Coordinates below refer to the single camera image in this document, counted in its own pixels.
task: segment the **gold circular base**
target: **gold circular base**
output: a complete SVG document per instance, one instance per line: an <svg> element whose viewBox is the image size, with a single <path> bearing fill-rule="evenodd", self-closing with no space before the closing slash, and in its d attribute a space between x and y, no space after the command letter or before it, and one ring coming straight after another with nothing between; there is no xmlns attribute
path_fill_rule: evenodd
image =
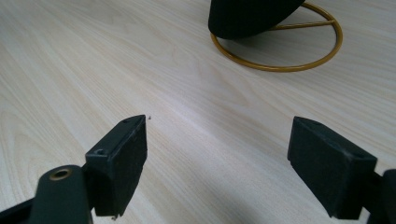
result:
<svg viewBox="0 0 396 224"><path fill-rule="evenodd" d="M212 41L216 45L218 50L222 54L227 56L229 59L233 60L236 63L240 63L240 64L242 64L244 66L255 68L255 69L259 69L259 70L262 70L262 71L297 72L297 71L304 71L306 69L317 67L317 66L319 66L321 64L324 64L327 61L329 61L332 57L334 57L334 55L337 53L337 51L341 48L341 45L343 43L343 31L341 29L340 24L335 19L335 17L333 17L330 13L325 11L323 8L317 7L317 6L315 6L313 4L310 4L310 3L303 3L302 7L305 7L305 8L308 8L308 9L311 9L311 10L317 12L319 15L324 17L326 19L326 21L300 23L300 24L292 24L292 25L279 25L279 26L274 27L271 30L286 30L286 29L296 29L296 28L331 25L332 28L335 31L335 34L336 34L336 41L335 41L334 48L332 49L332 51L329 54L327 54L326 56L324 56L323 58L321 58L321 59L319 59L319 60L317 60L315 62L306 63L306 64L302 64L302 65L294 65L294 66L270 66L270 65L263 65L263 64L259 64L259 63L253 63L253 62L247 61L245 59L242 59L242 58L232 54L227 49L225 49L219 43L218 38L215 35L213 35L213 34L211 34Z"/></svg>

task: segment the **light wood grain surface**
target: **light wood grain surface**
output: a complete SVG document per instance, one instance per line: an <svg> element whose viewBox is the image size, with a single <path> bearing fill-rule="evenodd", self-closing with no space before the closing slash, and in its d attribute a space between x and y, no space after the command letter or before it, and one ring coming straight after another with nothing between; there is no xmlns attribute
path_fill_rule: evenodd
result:
<svg viewBox="0 0 396 224"><path fill-rule="evenodd" d="M312 70L275 74L212 44L210 1L0 1L0 210L49 169L84 163L117 122L145 114L148 160L125 215L95 223L365 223L329 218L287 160L294 116L396 167L396 2L313 0L344 44ZM298 9L288 23L318 16ZM268 64L308 63L330 27L222 41Z"/></svg>

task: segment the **black round object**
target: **black round object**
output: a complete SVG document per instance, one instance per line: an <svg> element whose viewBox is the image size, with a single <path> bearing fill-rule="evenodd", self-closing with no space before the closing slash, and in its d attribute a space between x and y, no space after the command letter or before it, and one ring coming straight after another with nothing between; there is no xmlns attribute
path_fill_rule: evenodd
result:
<svg viewBox="0 0 396 224"><path fill-rule="evenodd" d="M212 0L209 30L223 39L262 33L294 12L304 0Z"/></svg>

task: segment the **screw hole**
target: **screw hole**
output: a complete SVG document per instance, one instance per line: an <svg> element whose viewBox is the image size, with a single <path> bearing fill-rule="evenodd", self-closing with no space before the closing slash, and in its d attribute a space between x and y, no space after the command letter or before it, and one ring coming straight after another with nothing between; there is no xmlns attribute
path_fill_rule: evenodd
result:
<svg viewBox="0 0 396 224"><path fill-rule="evenodd" d="M105 154L105 151L103 150L103 149L97 149L96 151L95 151L95 154L98 154L98 155L103 155L103 154Z"/></svg>
<svg viewBox="0 0 396 224"><path fill-rule="evenodd" d="M69 168L61 169L61 170L58 170L58 171L55 171L54 173L52 173L49 176L49 179L53 180L53 181L58 181L58 180L62 180L62 179L69 177L71 174L72 174L71 169L69 169Z"/></svg>

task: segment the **gold metal ring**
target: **gold metal ring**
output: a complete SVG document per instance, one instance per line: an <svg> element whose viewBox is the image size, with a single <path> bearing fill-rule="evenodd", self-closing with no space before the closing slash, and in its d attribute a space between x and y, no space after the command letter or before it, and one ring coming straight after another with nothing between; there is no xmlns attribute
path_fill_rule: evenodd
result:
<svg viewBox="0 0 396 224"><path fill-rule="evenodd" d="M287 29L296 29L296 28L305 28L305 27L315 27L315 26L324 26L324 25L331 25L332 28L335 31L336 34L336 40L335 40L335 45L332 51L324 56L323 58L312 62L312 63L306 63L302 65L294 65L294 66L270 66L270 65L263 65L259 63L253 63L250 61L247 61L245 59L242 59L227 49L225 49L218 41L218 38L210 34L212 37L212 41L215 44L215 46L218 48L218 50L224 54L226 57L229 59L233 60L236 63L240 63L244 66L259 69L262 71L269 71L269 72L297 72L297 71L304 71L306 69L314 68L317 67L321 64L326 63L329 61L334 55L338 52L338 50L341 48L341 45L343 43L343 31L341 29L340 24L338 21L333 17L329 12L325 11L321 7L317 7L311 3L303 3L302 7L311 9L312 11L317 12L319 15L321 15L323 18L326 19L326 21L317 21L317 22L308 22L308 23L298 23L298 24L290 24L290 25L278 25L271 30L287 30Z"/></svg>
<svg viewBox="0 0 396 224"><path fill-rule="evenodd" d="M72 170L69 168L54 171L50 174L49 179L53 181L58 181L69 177L72 174Z"/></svg>

